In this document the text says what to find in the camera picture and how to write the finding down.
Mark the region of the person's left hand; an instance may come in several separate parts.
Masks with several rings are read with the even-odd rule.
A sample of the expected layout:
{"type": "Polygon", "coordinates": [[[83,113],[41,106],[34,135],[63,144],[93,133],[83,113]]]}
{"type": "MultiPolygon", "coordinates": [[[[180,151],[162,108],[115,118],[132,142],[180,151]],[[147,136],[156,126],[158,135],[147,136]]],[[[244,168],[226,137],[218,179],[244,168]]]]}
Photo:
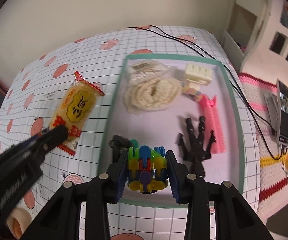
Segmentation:
{"type": "Polygon", "coordinates": [[[6,225],[15,239],[20,239],[32,221],[26,209],[16,207],[6,219],[6,225]]]}

